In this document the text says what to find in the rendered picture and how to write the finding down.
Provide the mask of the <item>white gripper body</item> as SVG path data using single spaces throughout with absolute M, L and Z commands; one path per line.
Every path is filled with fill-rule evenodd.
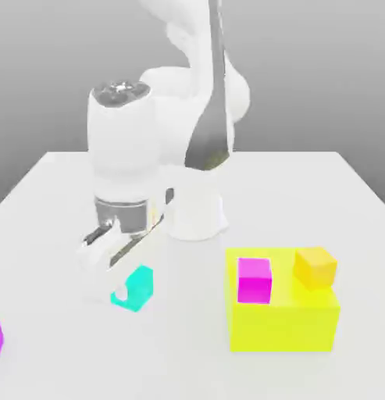
M 155 269 L 165 248 L 163 222 L 139 234 L 124 234 L 119 221 L 90 232 L 76 250 L 79 283 L 119 283 L 136 268 Z

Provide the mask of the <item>small cyan cube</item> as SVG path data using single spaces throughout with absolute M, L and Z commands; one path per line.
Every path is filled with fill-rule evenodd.
M 110 301 L 123 309 L 137 313 L 153 295 L 153 270 L 139 266 L 111 294 Z

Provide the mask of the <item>small magenta cube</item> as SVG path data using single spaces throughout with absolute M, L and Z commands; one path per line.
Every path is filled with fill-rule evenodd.
M 237 301 L 269 304 L 273 273 L 269 259 L 239 258 L 237 262 Z

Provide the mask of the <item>small orange cube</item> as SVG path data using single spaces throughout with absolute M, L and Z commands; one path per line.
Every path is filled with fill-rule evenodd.
M 293 271 L 309 290 L 330 288 L 335 280 L 337 261 L 322 247 L 298 248 Z

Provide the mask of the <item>large yellow box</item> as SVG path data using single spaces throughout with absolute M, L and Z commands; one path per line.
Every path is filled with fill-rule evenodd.
M 329 352 L 340 315 L 332 286 L 309 290 L 294 275 L 298 248 L 228 248 L 224 293 L 232 352 Z M 269 304 L 237 301 L 239 258 L 269 259 Z

